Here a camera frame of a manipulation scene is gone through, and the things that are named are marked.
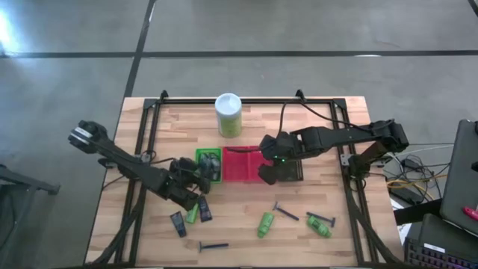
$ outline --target red container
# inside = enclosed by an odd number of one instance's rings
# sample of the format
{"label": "red container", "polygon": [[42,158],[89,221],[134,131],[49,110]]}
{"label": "red container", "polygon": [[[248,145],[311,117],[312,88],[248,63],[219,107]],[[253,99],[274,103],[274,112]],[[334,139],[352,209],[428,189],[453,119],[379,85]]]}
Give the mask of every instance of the red container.
{"label": "red container", "polygon": [[[257,146],[228,146],[230,149],[257,149]],[[259,177],[261,164],[272,165],[262,157],[260,151],[239,153],[223,147],[223,181],[225,182],[264,182]]]}

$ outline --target wooden tabletop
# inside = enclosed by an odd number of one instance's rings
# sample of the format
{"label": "wooden tabletop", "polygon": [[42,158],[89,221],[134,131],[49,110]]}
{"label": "wooden tabletop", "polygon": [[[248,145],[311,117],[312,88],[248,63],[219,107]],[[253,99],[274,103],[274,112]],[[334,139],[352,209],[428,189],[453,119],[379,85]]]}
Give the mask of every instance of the wooden tabletop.
{"label": "wooden tabletop", "polygon": [[[350,121],[355,124],[370,122],[364,97],[345,97]],[[127,98],[119,119],[115,143],[133,154],[140,125],[144,98]],[[330,117],[327,105],[310,105],[315,111]],[[240,137],[226,139],[217,131],[214,105],[162,105],[155,139],[156,160],[169,157],[194,159],[196,148],[258,145],[265,134],[275,136],[279,128],[281,105],[244,105],[243,131]],[[284,114],[284,131],[307,126],[332,124],[308,112],[299,105],[288,105]],[[146,129],[146,148],[149,131]],[[357,145],[358,152],[368,144]],[[138,266],[328,266],[356,265],[353,239],[344,186],[338,165],[337,150],[303,161],[303,182],[265,183],[223,182],[212,185],[206,196],[213,220],[195,224],[186,223],[187,237],[180,238],[170,215],[186,211],[174,202],[165,201],[148,192],[143,216]],[[110,170],[109,182],[119,176]],[[120,227],[127,180],[122,179],[102,192],[87,262],[94,260],[109,244]],[[396,257],[403,251],[385,182],[380,176],[367,178],[365,188],[373,228]],[[292,214],[292,220],[272,211],[275,201]],[[325,217],[336,217],[331,238],[322,238],[306,225],[307,211]],[[262,239],[257,228],[264,212],[275,215],[270,231]],[[364,253],[367,242],[361,230]],[[125,253],[129,252],[131,236],[127,237]],[[203,244],[229,243],[227,249],[205,250],[198,253],[198,242]]]}

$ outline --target green bottle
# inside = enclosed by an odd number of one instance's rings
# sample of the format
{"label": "green bottle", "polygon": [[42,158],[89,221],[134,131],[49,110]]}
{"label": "green bottle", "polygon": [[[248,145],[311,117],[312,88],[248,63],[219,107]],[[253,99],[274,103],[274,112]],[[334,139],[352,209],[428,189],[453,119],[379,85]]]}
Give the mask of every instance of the green bottle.
{"label": "green bottle", "polygon": [[311,227],[318,235],[322,235],[325,238],[332,236],[332,233],[329,232],[329,228],[323,225],[316,217],[310,216],[307,220],[307,225]]}
{"label": "green bottle", "polygon": [[199,204],[194,205],[193,209],[187,212],[186,214],[186,222],[187,223],[194,223],[197,217],[197,209],[199,208]]}
{"label": "green bottle", "polygon": [[257,236],[259,238],[263,238],[264,235],[266,235],[267,232],[269,232],[269,228],[272,225],[273,220],[274,220],[274,215],[269,212],[265,212],[262,215],[261,224],[259,224],[259,228],[257,229]]}

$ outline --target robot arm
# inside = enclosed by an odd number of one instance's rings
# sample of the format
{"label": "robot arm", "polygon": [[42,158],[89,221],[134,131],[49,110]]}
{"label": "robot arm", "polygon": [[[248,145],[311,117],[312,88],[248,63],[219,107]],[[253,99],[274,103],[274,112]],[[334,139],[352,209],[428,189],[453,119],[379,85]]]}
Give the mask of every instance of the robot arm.
{"label": "robot arm", "polygon": [[360,155],[348,158],[351,176],[362,177],[370,165],[387,152],[402,152],[409,142],[400,124],[393,120],[378,121],[366,126],[328,129],[308,127],[291,133],[280,132],[276,138],[266,135],[259,146],[265,159],[273,166],[261,165],[259,176],[268,184],[274,184],[280,176],[280,166],[286,161],[298,161],[316,157],[334,146],[375,141]]}
{"label": "robot arm", "polygon": [[173,161],[177,165],[172,165],[169,170],[151,167],[140,158],[131,156],[115,146],[114,142],[108,138],[106,128],[98,123],[82,120],[78,127],[71,131],[68,140],[87,154],[99,153],[105,156],[106,159],[118,165],[121,174],[129,179],[139,179],[154,194],[165,200],[171,199],[186,210],[191,210],[199,198],[198,194],[186,188],[188,185],[196,183],[202,192],[209,192],[209,181],[199,179],[188,172],[195,171],[197,168],[190,159],[181,158],[179,161]]}

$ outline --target gray concrete floor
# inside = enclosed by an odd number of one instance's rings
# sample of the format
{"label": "gray concrete floor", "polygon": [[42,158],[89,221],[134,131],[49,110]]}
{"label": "gray concrete floor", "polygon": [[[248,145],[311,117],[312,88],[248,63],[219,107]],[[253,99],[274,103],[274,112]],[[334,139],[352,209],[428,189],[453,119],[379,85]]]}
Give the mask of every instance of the gray concrete floor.
{"label": "gray concrete floor", "polygon": [[[0,53],[134,52],[147,4],[0,0]],[[148,52],[440,49],[478,49],[478,18],[466,0],[158,0],[145,45]],[[66,138],[83,119],[114,135],[132,61],[0,58],[0,163],[62,185],[56,197],[36,198],[15,268],[83,262],[105,172]],[[140,62],[132,95],[290,96],[300,88],[365,96],[372,120],[395,118],[412,143],[453,142],[460,119],[477,119],[477,68],[477,56],[152,58]],[[436,164],[450,154],[417,155]]]}

